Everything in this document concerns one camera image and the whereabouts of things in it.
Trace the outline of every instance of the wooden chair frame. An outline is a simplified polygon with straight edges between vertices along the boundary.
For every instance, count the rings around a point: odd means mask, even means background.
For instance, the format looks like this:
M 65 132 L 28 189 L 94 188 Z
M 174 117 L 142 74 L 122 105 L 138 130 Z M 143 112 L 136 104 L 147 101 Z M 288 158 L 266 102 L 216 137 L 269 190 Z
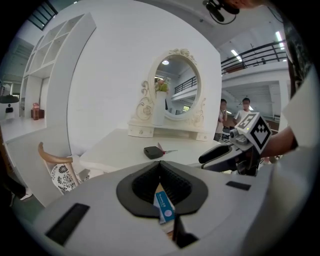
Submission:
M 48 166 L 48 163 L 55 164 L 55 165 L 57 165 L 57 164 L 66 164 L 66 166 L 68 166 L 70 175 L 71 175 L 75 185 L 79 186 L 79 181 L 78 181 L 78 179 L 77 179 L 77 177 L 75 175 L 75 171 L 74 171 L 74 168 L 72 166 L 72 162 L 73 162 L 72 157 L 59 157 L 59 156 L 55 156 L 55 155 L 52 155 L 52 154 L 49 154 L 49 153 L 45 152 L 44 151 L 43 142 L 39 143 L 38 152 L 39 152 L 40 157 L 43 159 L 45 167 L 48 170 L 50 176 L 51 176 L 51 170 L 50 170 L 50 168 Z

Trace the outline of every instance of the scissors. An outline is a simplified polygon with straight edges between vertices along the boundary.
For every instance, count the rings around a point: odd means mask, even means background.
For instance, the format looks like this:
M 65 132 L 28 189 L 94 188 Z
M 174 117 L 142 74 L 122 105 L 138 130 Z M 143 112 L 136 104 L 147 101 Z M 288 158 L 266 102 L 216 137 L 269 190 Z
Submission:
M 165 150 L 163 150 L 163 148 L 162 148 L 162 146 L 160 145 L 159 142 L 158 142 L 158 145 L 157 145 L 157 146 L 158 146 L 159 149 L 162 150 L 162 152 L 163 152 L 164 155 L 165 155 L 165 154 L 168 154 L 168 153 L 171 153 L 171 152 L 174 152 L 174 151 L 178 151 L 177 149 L 165 151 Z

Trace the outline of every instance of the oval mirror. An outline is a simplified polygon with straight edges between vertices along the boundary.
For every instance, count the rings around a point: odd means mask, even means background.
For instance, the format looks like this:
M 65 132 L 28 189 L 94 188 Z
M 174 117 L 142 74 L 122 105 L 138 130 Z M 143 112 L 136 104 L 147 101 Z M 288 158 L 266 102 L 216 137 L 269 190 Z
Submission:
M 165 91 L 165 109 L 173 115 L 189 111 L 197 96 L 197 76 L 179 55 L 166 57 L 157 67 L 154 77 L 156 91 Z

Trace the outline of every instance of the white table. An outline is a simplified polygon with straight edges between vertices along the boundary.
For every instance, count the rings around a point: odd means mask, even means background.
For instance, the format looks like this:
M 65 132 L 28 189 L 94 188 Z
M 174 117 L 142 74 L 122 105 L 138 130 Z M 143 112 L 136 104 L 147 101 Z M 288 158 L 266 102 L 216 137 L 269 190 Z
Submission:
M 114 172 L 126 167 L 152 161 L 144 154 L 144 148 L 157 146 L 163 150 L 178 150 L 165 154 L 155 161 L 173 161 L 183 165 L 199 163 L 198 158 L 207 150 L 219 144 L 217 141 L 197 141 L 183 137 L 141 138 L 128 136 L 126 129 L 115 129 L 80 157 L 86 169 Z
M 20 136 L 46 128 L 44 118 L 33 120 L 32 118 L 17 117 L 0 121 L 2 137 L 8 142 Z

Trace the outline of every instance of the ceiling light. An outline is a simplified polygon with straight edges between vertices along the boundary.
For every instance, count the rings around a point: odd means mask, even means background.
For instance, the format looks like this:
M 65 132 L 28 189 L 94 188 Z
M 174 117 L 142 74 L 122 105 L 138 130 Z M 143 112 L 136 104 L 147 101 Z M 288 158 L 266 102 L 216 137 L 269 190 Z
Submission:
M 279 31 L 275 32 L 275 36 L 276 36 L 276 39 L 278 39 L 278 41 L 282 41 L 281 34 Z M 283 42 L 279 43 L 279 46 L 280 46 L 280 50 L 285 49 L 285 45 Z
M 242 59 L 238 56 L 238 53 L 235 50 L 231 50 L 231 52 L 233 53 L 234 56 L 236 56 L 236 58 L 242 62 Z

